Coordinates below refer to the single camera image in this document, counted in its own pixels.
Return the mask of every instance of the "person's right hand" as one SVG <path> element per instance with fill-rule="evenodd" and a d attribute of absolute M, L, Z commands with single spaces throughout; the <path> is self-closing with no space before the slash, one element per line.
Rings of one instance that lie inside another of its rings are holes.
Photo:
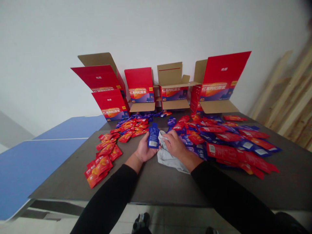
<path fill-rule="evenodd" d="M 163 137 L 166 137 L 169 140 L 167 141 L 166 139 L 163 139 L 169 153 L 172 156 L 179 158 L 180 155 L 188 152 L 175 130 L 169 131 L 168 133 L 164 134 Z"/>

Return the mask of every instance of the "gray tabletop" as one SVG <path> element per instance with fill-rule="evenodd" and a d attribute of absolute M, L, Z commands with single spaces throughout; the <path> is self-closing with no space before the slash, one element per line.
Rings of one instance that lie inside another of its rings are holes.
<path fill-rule="evenodd" d="M 186 114 L 188 113 L 177 112 L 173 116 L 180 118 Z M 159 123 L 160 128 L 166 127 L 169 117 L 156 117 L 154 121 Z M 223 169 L 222 171 L 246 187 L 271 209 L 312 211 L 312 154 L 251 119 L 243 124 L 260 127 L 262 132 L 271 136 L 269 141 L 272 144 L 283 149 L 265 159 L 276 165 L 280 173 L 265 175 L 264 180 L 260 180 L 243 171 Z M 116 122 L 107 123 L 102 128 L 106 130 L 95 132 L 30 195 L 30 198 L 89 201 L 100 186 L 136 150 L 142 138 L 142 136 L 132 138 L 128 143 L 118 142 L 123 155 L 113 162 L 114 167 L 109 175 L 95 188 L 90 189 L 84 177 L 86 165 L 95 158 L 95 153 L 97 153 L 95 146 L 99 143 L 98 136 L 108 133 L 109 129 L 115 126 Z M 190 175 L 159 164 L 156 156 L 143 166 L 130 202 L 148 205 L 211 207 Z"/>

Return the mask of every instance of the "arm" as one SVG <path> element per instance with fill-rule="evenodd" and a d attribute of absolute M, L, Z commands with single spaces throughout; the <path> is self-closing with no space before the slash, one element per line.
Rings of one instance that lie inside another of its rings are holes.
<path fill-rule="evenodd" d="M 270 233 L 273 212 L 251 192 L 219 169 L 188 151 L 177 133 L 164 134 L 169 152 L 177 157 L 191 175 L 214 209 L 241 233 Z"/>
<path fill-rule="evenodd" d="M 149 132 L 144 135 L 138 149 L 126 163 L 94 194 L 71 234 L 111 232 L 131 199 L 143 163 L 151 159 L 158 151 L 147 147 L 148 136 Z"/>

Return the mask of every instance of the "blue table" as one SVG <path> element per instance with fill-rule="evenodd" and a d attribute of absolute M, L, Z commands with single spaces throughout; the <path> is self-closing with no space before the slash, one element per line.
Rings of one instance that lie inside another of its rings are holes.
<path fill-rule="evenodd" d="M 106 120 L 73 117 L 0 154 L 0 220 L 10 219 L 37 189 Z"/>

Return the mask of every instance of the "tiled floor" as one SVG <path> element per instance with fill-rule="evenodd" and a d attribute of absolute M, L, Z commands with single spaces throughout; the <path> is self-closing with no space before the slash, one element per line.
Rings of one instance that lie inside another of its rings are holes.
<path fill-rule="evenodd" d="M 131 233 L 135 218 L 144 212 L 151 216 L 149 228 L 153 234 L 204 234 L 208 226 L 218 229 L 220 234 L 238 233 L 214 209 L 127 205 L 111 234 Z M 312 213 L 288 213 L 311 231 L 309 225 Z M 69 234 L 76 221 L 77 218 L 63 218 L 58 222 L 19 218 L 12 223 L 0 225 L 0 233 Z"/>

